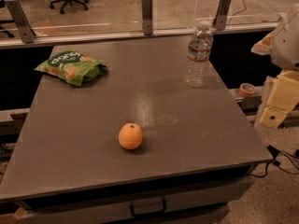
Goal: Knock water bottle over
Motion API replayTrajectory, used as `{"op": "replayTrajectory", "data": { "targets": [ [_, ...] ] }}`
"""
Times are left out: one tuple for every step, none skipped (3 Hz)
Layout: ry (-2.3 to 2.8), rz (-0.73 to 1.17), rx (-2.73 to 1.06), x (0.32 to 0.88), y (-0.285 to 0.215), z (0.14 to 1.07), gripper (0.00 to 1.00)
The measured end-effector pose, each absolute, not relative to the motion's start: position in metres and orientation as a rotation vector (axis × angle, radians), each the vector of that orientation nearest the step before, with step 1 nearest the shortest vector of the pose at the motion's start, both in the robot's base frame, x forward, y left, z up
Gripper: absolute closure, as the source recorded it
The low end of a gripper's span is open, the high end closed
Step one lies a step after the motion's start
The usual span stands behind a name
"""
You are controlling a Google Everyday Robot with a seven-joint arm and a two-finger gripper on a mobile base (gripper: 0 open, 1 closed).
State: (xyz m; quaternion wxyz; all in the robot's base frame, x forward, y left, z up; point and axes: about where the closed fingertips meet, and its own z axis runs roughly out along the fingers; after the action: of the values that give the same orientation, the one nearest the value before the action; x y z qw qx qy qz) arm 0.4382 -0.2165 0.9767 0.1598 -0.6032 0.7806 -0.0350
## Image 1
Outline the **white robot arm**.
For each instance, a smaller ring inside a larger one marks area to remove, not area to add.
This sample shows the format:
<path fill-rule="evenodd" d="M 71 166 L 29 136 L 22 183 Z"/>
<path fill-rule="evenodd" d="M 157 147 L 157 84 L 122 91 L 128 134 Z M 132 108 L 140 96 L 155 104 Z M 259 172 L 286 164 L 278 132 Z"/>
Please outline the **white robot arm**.
<path fill-rule="evenodd" d="M 299 4 L 295 4 L 275 29 L 271 62 L 281 69 L 299 70 Z"/>

